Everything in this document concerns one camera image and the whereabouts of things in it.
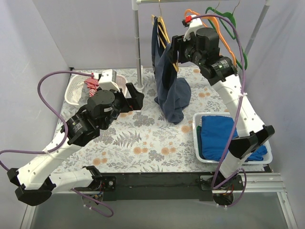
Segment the yellow velvet hanger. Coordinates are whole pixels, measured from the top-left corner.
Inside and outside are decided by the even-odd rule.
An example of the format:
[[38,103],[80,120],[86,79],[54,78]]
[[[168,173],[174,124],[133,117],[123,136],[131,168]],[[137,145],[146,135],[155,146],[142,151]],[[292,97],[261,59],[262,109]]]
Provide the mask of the yellow velvet hanger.
[[[160,6],[160,0],[158,1],[158,6],[159,6],[159,10],[160,10],[160,16],[158,17],[157,21],[158,21],[158,28],[159,30],[161,31],[164,39],[166,40],[166,42],[168,44],[171,43],[170,39],[169,39],[169,36],[168,36],[168,33],[167,33],[167,29],[166,29],[166,25],[165,25],[165,22],[163,20],[163,17],[162,17],[162,9],[161,9],[161,6]],[[178,63],[173,63],[173,67],[174,69],[176,70],[176,72],[179,71],[179,68],[178,68]]]

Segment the navy blue tank top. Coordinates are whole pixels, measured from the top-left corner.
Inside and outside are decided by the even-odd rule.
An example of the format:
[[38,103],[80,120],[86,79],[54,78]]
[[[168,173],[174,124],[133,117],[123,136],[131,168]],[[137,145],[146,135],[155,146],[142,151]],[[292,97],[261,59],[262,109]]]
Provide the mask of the navy blue tank top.
[[164,48],[160,35],[158,18],[154,16],[151,40],[152,66],[157,87],[154,101],[169,123],[178,124],[184,119],[183,109],[190,103],[191,88],[184,78],[177,77],[177,71],[167,55],[170,45],[165,42]]

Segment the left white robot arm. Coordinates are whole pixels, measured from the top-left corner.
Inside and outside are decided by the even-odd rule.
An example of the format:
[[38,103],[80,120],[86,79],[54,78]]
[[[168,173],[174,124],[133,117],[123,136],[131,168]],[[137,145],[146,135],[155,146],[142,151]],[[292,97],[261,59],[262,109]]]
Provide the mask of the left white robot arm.
[[20,168],[11,168],[7,175],[19,201],[37,206],[52,194],[84,187],[92,191],[103,185],[103,178],[95,166],[86,166],[74,172],[56,173],[55,170],[73,153],[99,137],[101,130],[109,128],[121,113],[141,110],[144,94],[132,83],[126,87],[130,97],[122,90],[98,89],[87,103],[61,127],[55,138],[45,147],[41,155]]

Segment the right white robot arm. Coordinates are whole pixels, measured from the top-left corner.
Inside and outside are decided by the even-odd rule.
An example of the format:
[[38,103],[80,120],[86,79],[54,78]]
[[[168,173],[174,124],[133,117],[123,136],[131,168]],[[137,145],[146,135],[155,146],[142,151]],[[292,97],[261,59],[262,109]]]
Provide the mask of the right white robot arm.
[[218,163],[211,186],[228,189],[242,164],[274,133],[249,102],[237,69],[229,57],[222,56],[216,30],[202,27],[185,35],[172,37],[169,58],[173,63],[191,62],[219,94],[234,125]]

